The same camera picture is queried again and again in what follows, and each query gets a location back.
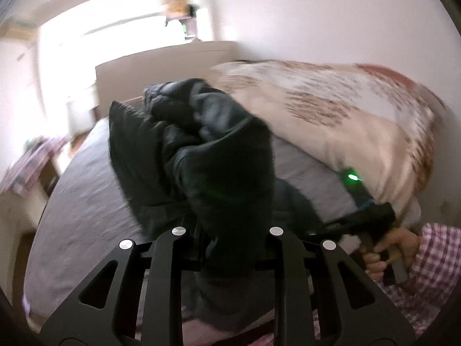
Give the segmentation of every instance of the gray bedsheet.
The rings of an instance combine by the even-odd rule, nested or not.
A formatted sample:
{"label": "gray bedsheet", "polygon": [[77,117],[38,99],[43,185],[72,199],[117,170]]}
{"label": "gray bedsheet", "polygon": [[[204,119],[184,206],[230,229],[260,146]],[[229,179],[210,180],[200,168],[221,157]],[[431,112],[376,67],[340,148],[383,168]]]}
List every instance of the gray bedsheet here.
{"label": "gray bedsheet", "polygon": [[[37,325],[122,239],[147,242],[109,161],[109,125],[101,120],[63,173],[43,213],[24,281],[24,302]],[[337,174],[273,137],[275,172],[313,203],[325,222],[356,210]]]}

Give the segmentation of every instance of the bed headboard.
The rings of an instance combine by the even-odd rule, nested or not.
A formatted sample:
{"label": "bed headboard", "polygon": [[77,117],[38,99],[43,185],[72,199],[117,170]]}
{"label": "bed headboard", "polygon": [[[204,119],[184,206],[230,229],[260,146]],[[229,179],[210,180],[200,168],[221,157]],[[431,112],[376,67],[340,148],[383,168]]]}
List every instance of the bed headboard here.
{"label": "bed headboard", "polygon": [[210,67],[234,61],[232,41],[203,41],[147,50],[96,66],[98,114],[106,116],[114,100],[142,96],[151,84],[204,78]]}

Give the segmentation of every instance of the hand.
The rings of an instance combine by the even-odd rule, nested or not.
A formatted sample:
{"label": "hand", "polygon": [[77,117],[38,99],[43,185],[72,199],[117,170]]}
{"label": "hand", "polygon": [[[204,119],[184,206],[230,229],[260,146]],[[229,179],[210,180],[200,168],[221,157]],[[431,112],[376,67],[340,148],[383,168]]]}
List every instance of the hand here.
{"label": "hand", "polygon": [[384,276],[384,271],[390,261],[383,262],[379,253],[396,245],[402,253],[403,264],[409,268],[420,249],[421,237],[409,231],[407,228],[399,227],[389,231],[383,239],[373,248],[373,253],[366,250],[365,246],[360,247],[363,260],[366,265],[367,274],[376,281]]}

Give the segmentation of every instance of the silver screw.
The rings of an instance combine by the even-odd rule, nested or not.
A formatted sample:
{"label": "silver screw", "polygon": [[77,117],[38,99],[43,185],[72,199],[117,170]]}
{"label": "silver screw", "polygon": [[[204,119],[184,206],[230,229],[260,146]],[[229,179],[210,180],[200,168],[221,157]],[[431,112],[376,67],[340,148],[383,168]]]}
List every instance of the silver screw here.
{"label": "silver screw", "polygon": [[186,232],[186,229],[183,228],[182,226],[176,226],[173,230],[171,230],[173,235],[180,236],[183,235]]}
{"label": "silver screw", "polygon": [[123,241],[121,241],[118,246],[121,248],[121,249],[130,249],[131,247],[133,247],[133,241],[129,240],[129,239],[124,239]]}
{"label": "silver screw", "polygon": [[269,229],[269,233],[271,233],[272,235],[275,235],[275,236],[279,236],[279,235],[282,235],[284,233],[284,230],[281,227],[274,226],[274,227]]}
{"label": "silver screw", "polygon": [[324,249],[329,249],[330,251],[332,251],[336,248],[336,243],[334,243],[331,240],[327,240],[323,242],[323,247]]}

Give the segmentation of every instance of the window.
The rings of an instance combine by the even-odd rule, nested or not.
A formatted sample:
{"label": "window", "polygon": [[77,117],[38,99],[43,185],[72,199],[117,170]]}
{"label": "window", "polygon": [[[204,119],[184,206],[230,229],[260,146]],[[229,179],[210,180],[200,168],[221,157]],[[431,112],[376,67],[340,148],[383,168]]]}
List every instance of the window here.
{"label": "window", "polygon": [[[132,53],[184,44],[193,38],[178,20],[166,25],[161,2],[90,0],[41,27],[39,69],[52,133],[80,132],[70,126],[75,118],[70,118],[69,113],[74,113],[75,106],[70,108],[68,104],[75,99],[86,109],[97,104],[94,83],[98,64]],[[198,37],[212,40],[206,0],[190,0],[190,3],[199,7]]]}

